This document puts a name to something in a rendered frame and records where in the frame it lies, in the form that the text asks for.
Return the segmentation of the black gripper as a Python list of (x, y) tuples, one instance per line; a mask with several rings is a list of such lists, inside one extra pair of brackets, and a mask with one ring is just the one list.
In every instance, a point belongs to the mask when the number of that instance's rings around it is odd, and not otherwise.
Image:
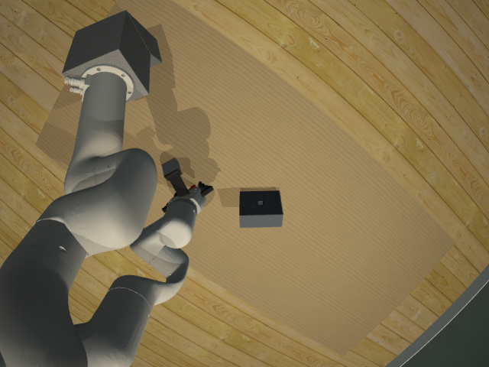
[[(175, 200), (177, 198), (187, 198), (187, 199), (191, 200), (196, 205), (197, 214), (198, 214), (198, 213), (200, 213), (200, 211), (202, 210), (202, 208), (204, 207), (204, 205), (206, 203), (205, 195), (212, 192), (213, 190), (214, 189), (212, 186), (205, 185), (204, 183), (202, 184), (202, 182), (200, 181), (197, 187), (194, 187), (193, 189), (189, 190), (189, 194), (182, 196), (182, 197), (178, 197), (177, 193), (175, 193), (173, 196), (173, 199)], [(168, 206), (173, 201), (173, 199), (171, 198), (169, 203), (167, 203), (167, 206), (162, 208), (164, 213), (166, 212)]]

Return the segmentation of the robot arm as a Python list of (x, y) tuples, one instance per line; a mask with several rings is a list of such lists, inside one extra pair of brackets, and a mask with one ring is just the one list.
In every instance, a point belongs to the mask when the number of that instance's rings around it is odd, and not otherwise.
[[(131, 76), (101, 63), (80, 79), (66, 76), (65, 84), (83, 96), (65, 195), (0, 268), (0, 367), (130, 367), (153, 306), (178, 292), (189, 268), (180, 248), (196, 222), (191, 200), (173, 200), (144, 228), (157, 168), (140, 148), (122, 151)], [(92, 318), (73, 325), (68, 294), (84, 259), (128, 245), (166, 282), (123, 275)]]

